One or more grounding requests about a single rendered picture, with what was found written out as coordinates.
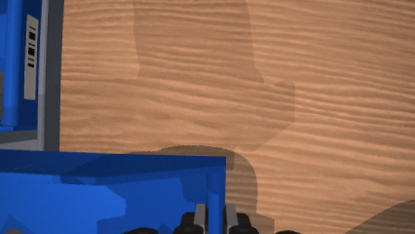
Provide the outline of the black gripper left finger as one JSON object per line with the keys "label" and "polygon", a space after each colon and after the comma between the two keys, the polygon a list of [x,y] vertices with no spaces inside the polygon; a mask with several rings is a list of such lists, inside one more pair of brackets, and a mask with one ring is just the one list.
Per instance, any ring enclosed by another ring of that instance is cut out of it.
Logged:
{"label": "black gripper left finger", "polygon": [[[184,224],[186,223],[186,224]],[[194,223],[194,224],[193,224]],[[180,224],[174,228],[172,234],[208,234],[207,204],[197,204],[195,212],[182,215]],[[159,234],[156,229],[140,227],[122,234]]]}

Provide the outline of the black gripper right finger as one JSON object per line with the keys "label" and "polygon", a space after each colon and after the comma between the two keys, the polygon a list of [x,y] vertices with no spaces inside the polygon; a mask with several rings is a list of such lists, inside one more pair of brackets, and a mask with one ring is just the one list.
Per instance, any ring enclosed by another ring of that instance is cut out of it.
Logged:
{"label": "black gripper right finger", "polygon": [[[239,223],[238,223],[239,222]],[[249,217],[245,213],[236,213],[235,205],[225,204],[223,209],[222,234],[259,234],[258,230],[251,226]],[[275,234],[301,234],[291,230],[279,231]]]}

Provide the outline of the blue plastic bin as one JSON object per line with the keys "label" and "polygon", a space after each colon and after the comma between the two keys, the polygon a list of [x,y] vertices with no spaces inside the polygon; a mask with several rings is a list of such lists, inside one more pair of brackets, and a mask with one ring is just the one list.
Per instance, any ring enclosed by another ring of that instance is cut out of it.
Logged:
{"label": "blue plastic bin", "polygon": [[42,0],[0,0],[0,132],[37,130],[41,11]]}
{"label": "blue plastic bin", "polygon": [[172,234],[196,204],[222,234],[225,182],[221,156],[0,149],[0,234]]}

